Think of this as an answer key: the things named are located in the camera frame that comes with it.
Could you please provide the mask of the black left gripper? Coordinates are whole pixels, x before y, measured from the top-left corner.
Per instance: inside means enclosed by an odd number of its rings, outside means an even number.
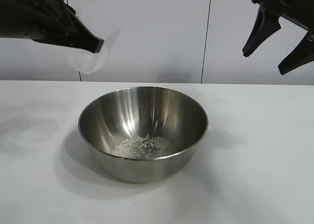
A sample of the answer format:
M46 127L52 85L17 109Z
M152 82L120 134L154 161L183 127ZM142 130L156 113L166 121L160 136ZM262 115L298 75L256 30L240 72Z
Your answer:
M64 0L0 0L0 36L91 53L99 53L104 44Z

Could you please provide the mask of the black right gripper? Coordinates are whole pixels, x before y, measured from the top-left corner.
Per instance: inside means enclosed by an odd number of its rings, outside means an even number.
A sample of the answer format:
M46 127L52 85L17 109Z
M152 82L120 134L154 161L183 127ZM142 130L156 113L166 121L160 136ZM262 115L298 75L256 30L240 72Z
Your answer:
M244 45L244 57L249 57L267 38L281 29L280 16L308 31L296 48L279 64L285 75L314 61L314 0L251 0L259 7L252 32Z

